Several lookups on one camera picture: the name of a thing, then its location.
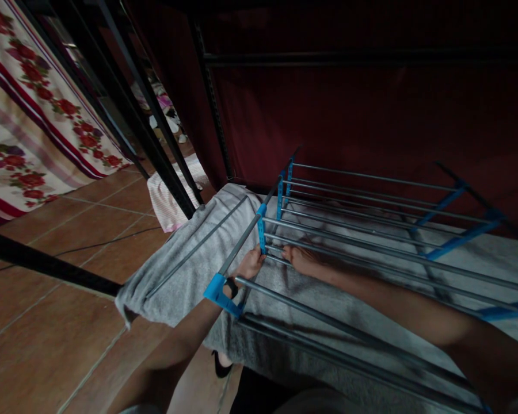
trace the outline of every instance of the electrical cord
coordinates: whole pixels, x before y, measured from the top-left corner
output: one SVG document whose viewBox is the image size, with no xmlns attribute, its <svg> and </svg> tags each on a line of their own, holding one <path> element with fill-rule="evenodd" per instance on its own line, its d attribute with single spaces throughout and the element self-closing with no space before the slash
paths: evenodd
<svg viewBox="0 0 518 414">
<path fill-rule="evenodd" d="M 139 235 L 141 233 L 144 233 L 144 232 L 147 232 L 147 231 L 150 231 L 150 230 L 157 230 L 157 229 L 160 229 L 161 227 L 157 226 L 157 227 L 151 227 L 149 229 L 145 229 L 145 230 L 140 230 L 136 233 L 133 233 L 133 234 L 129 234 L 128 236 L 123 236 L 123 237 L 120 237 L 118 239 L 113 239 L 113 240 L 110 240 L 110 241 L 105 241 L 103 243 L 98 243 L 98 244 L 92 244 L 91 246 L 86 246 L 86 247 L 79 247 L 79 248 L 76 248 L 76 249 L 72 249 L 72 250 L 66 250 L 65 252 L 61 252 L 61 253 L 58 253 L 56 255 L 54 255 L 54 257 L 58 257 L 58 256 L 62 256 L 64 254 L 67 254 L 67 253 L 73 253 L 73 252 L 76 252 L 76 251 L 80 251 L 80 250 L 86 250 L 86 249 L 90 249 L 90 248 L 93 248 L 93 247 L 99 247 L 99 246 L 103 246 L 105 244 L 110 244 L 110 243 L 115 243 L 115 242 L 120 242 L 121 240 L 124 240 L 124 239 L 128 239 L 129 237 L 133 237 L 133 236 L 136 236 L 136 235 Z M 0 271 L 2 270 L 6 270 L 6 269 L 10 269 L 12 267 L 16 267 L 17 265 L 16 264 L 10 264 L 9 266 L 4 266 L 4 267 L 1 267 L 0 268 Z"/>
</svg>

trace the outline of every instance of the floral fabric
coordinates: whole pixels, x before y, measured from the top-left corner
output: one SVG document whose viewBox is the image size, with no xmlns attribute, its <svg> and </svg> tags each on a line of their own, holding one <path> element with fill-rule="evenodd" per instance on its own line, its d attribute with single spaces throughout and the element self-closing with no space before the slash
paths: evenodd
<svg viewBox="0 0 518 414">
<path fill-rule="evenodd" d="M 0 0 L 0 224 L 128 164 L 15 3 Z"/>
</svg>

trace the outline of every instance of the tiled floor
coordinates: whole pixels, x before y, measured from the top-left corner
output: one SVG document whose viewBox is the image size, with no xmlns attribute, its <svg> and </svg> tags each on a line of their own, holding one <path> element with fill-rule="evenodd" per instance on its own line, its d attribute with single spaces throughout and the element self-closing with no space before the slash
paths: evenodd
<svg viewBox="0 0 518 414">
<path fill-rule="evenodd" d="M 204 192 L 206 200 L 212 197 L 210 189 Z M 8 223 L 0 233 L 58 254 L 157 226 L 146 181 L 133 166 Z M 61 258 L 123 283 L 168 238 L 154 229 Z M 6 265 L 0 262 L 0 268 Z M 105 412 L 167 330 L 139 318 L 127 331 L 106 298 L 20 267 L 0 271 L 0 413 Z M 228 413 L 239 374 L 234 369 L 217 379 L 210 352 L 200 349 L 169 413 Z"/>
</svg>

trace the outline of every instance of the dark red curtain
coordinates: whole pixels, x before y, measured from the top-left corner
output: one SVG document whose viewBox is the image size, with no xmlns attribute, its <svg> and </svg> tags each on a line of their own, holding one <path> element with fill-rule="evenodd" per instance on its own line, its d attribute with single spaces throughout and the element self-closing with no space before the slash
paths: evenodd
<svg viewBox="0 0 518 414">
<path fill-rule="evenodd" d="M 155 0 L 131 0 L 130 12 L 218 188 L 226 173 L 185 16 Z M 208 16 L 202 28 L 211 53 L 507 46 L 518 45 L 518 2 L 282 6 Z M 214 76 L 241 182 L 268 188 L 300 143 L 299 162 L 451 185 L 433 164 L 440 160 L 518 225 L 518 65 L 218 68 Z M 429 201 L 444 195 L 295 174 Z M 452 210 L 482 211 L 469 196 Z"/>
</svg>

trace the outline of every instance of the person's hand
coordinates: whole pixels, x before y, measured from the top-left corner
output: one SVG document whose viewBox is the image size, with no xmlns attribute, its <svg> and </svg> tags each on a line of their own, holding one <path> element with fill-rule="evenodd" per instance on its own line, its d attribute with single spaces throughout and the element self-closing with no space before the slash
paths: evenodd
<svg viewBox="0 0 518 414">
<path fill-rule="evenodd" d="M 242 262 L 236 269 L 236 274 L 248 280 L 255 277 L 259 273 L 265 258 L 266 255 L 261 255 L 261 248 L 256 245 L 243 257 Z"/>
<path fill-rule="evenodd" d="M 295 270 L 306 276 L 313 276 L 318 267 L 322 265 L 314 252 L 302 247 L 286 245 L 282 257 L 289 261 Z"/>
</svg>

